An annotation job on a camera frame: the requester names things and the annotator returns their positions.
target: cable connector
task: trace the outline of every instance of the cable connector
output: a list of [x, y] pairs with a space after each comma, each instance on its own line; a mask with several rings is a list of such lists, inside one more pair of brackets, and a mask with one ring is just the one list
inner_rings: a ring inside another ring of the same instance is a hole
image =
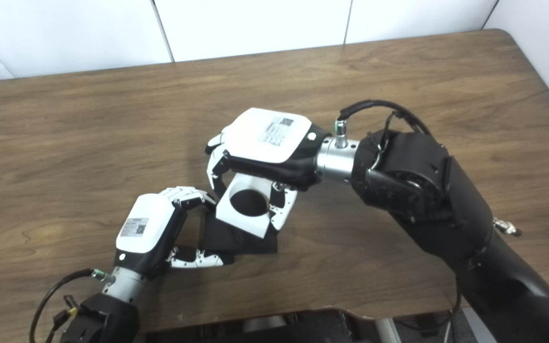
[[115, 276], [105, 273], [100, 269], [94, 269], [90, 276], [99, 280], [100, 282], [105, 282], [106, 284], [113, 284], [114, 282], [116, 282]]
[[334, 133], [336, 134], [336, 148], [346, 148], [348, 145], [346, 140], [346, 120], [336, 120], [334, 123]]
[[502, 234], [510, 234], [514, 237], [520, 237], [520, 235], [522, 235], [521, 230], [517, 229], [514, 224], [506, 222], [505, 220], [497, 219], [496, 217], [493, 218], [493, 226]]

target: wooden table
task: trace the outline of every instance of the wooden table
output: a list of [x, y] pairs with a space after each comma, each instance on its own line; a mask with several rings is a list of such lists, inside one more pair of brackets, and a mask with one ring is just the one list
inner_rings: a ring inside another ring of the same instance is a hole
[[[0, 81], [0, 342], [26, 340], [61, 276], [111, 270], [137, 196], [208, 189], [205, 143], [249, 107], [329, 128], [339, 109], [367, 98], [423, 119], [495, 215], [524, 231], [506, 241], [549, 282], [549, 91], [503, 31], [44, 76]], [[353, 117], [351, 138], [379, 130], [386, 114]], [[179, 243], [196, 245], [198, 217]], [[343, 185], [299, 195], [278, 254], [171, 271], [153, 287], [146, 331], [319, 308], [390, 317], [444, 310], [455, 293], [443, 263]], [[100, 288], [63, 288], [40, 335], [61, 296]]]

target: black robotic arm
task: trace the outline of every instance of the black robotic arm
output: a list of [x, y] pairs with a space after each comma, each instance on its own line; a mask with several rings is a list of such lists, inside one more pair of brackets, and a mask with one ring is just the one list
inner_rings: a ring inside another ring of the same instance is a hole
[[[376, 106], [394, 110], [385, 128], [361, 141], [347, 139], [346, 120]], [[394, 117], [404, 119], [413, 132], [390, 130]], [[520, 231], [494, 218], [456, 159], [404, 107], [382, 100], [353, 104], [340, 111], [335, 136], [312, 124], [281, 163], [235, 156], [225, 149], [224, 141], [230, 139], [244, 138], [224, 139], [222, 133], [215, 146], [207, 146], [207, 153], [215, 147], [222, 152], [220, 171], [268, 178], [299, 191], [318, 182], [350, 183], [366, 205], [389, 212], [422, 250], [455, 272], [462, 295], [497, 341], [549, 342], [549, 285], [495, 228], [514, 236]], [[207, 170], [214, 180], [220, 173]]]

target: qr code label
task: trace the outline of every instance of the qr code label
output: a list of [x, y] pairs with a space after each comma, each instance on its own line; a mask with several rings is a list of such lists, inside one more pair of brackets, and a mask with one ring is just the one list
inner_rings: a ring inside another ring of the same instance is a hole
[[122, 226], [120, 237], [142, 237], [149, 218], [129, 218]]
[[268, 124], [268, 127], [259, 138], [259, 141], [269, 143], [276, 146], [281, 146], [285, 141], [285, 137], [290, 132], [290, 128], [294, 123], [293, 119], [276, 117]]

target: robotic arm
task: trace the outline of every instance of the robotic arm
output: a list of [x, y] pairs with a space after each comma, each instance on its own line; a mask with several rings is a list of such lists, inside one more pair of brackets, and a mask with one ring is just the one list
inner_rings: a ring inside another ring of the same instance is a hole
[[[377, 106], [394, 110], [384, 129], [361, 141], [347, 139], [346, 120]], [[395, 117], [413, 132], [390, 130]], [[493, 217], [456, 159], [416, 115], [393, 102], [366, 100], [340, 111], [335, 136], [307, 120], [246, 111], [210, 141], [207, 174], [217, 180], [233, 170], [299, 191], [318, 182], [348, 183], [366, 205], [390, 213], [422, 250], [455, 272], [460, 291], [497, 341], [549, 342], [549, 285], [494, 229], [521, 232]]]
[[96, 269], [78, 271], [57, 283], [40, 303], [29, 333], [35, 343], [37, 321], [54, 291], [81, 276], [93, 276], [105, 283], [103, 290], [76, 304], [65, 295], [70, 307], [54, 317], [54, 326], [46, 340], [72, 318], [61, 335], [61, 343], [131, 343], [139, 331], [136, 304], [144, 286], [170, 268], [202, 268], [231, 264], [234, 257], [200, 249], [175, 247], [175, 240], [187, 218], [187, 211], [198, 206], [215, 209], [215, 200], [194, 187], [167, 188], [159, 194], [137, 198], [116, 238], [113, 273]]

